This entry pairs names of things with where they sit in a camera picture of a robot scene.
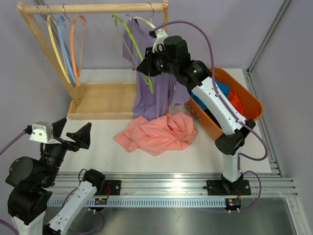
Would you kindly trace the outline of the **purple t shirt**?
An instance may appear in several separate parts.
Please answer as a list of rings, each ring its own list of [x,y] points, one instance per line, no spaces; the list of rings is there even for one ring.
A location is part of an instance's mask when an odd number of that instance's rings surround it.
[[[128,20],[127,27],[137,42],[142,57],[144,57],[146,48],[151,47],[154,40],[139,26],[134,18]],[[190,95],[186,87],[181,85],[173,75],[163,73],[152,77],[151,81],[153,93],[146,84],[143,74],[136,72],[136,96],[133,105],[135,118],[143,116],[147,120],[153,120],[166,114],[172,103],[183,105],[189,100]]]

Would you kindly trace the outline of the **cream hanger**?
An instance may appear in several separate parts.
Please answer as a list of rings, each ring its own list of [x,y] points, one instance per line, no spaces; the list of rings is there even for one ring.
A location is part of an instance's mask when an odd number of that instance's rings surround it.
[[[147,24],[152,29],[154,29],[154,28],[156,28],[156,26],[153,24],[152,18],[155,15],[155,11],[154,11],[153,5],[150,2],[148,2],[148,4],[150,5],[150,7],[152,9],[152,15],[150,16],[150,19],[147,20],[147,19],[140,17],[140,16],[135,16],[135,17],[133,17],[133,19],[134,20],[140,20],[140,21],[144,22],[145,24]]]

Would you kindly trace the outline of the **pink t shirt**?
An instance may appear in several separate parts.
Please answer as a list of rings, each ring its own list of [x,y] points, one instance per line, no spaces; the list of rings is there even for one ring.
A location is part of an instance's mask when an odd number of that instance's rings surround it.
[[[197,134],[192,117],[177,112],[151,121],[143,116],[137,117],[113,140],[130,153],[141,149],[158,156],[164,151],[184,150],[192,144]]]

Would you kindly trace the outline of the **orange t shirt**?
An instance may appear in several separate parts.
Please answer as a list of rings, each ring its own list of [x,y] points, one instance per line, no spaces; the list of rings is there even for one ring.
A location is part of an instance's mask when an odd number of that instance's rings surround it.
[[[242,103],[234,91],[230,91],[230,93],[228,94],[228,100],[241,115],[244,114],[244,108],[242,106]]]

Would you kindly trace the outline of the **light blue hanger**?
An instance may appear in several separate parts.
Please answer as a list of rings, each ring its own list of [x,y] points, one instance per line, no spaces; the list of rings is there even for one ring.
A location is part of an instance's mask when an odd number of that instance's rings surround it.
[[[70,43],[69,27],[71,24],[71,20],[65,13],[64,5],[65,4],[62,5],[63,16],[59,16],[57,19],[55,19],[52,16],[49,5],[47,5],[48,16],[46,19],[46,25],[47,25],[50,41],[53,47],[53,51],[57,57],[57,62],[59,63],[61,72],[65,76],[66,81],[69,84],[75,86],[77,82],[74,76],[73,65],[71,62],[71,55],[70,55],[71,50],[69,48],[69,43]],[[57,36],[59,39],[62,57],[60,56],[58,47],[56,45],[56,40],[53,34],[52,25],[54,25],[57,29]]]

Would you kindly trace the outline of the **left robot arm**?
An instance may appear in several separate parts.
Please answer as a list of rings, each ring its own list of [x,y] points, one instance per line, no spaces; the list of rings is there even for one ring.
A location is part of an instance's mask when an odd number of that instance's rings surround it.
[[[92,124],[88,122],[78,131],[67,133],[68,139],[65,140],[61,134],[66,122],[66,118],[55,123],[36,122],[9,143],[11,146],[25,134],[31,141],[40,143],[40,158],[17,158],[5,179],[13,187],[7,206],[17,235],[65,235],[86,202],[105,191],[105,175],[95,169],[87,170],[74,195],[53,219],[44,224],[47,204],[52,196],[48,188],[55,184],[66,153],[90,147]]]

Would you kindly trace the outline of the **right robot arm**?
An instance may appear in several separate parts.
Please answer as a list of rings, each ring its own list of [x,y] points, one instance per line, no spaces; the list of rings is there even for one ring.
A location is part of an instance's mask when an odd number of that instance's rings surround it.
[[[208,195],[251,195],[249,181],[238,166],[239,153],[245,139],[255,127],[255,121],[244,116],[235,118],[236,109],[218,92],[213,72],[199,60],[192,60],[187,42],[180,36],[157,36],[137,71],[149,76],[172,74],[177,81],[195,94],[207,106],[220,124],[223,133],[215,140],[223,154],[223,173],[219,180],[208,180]]]

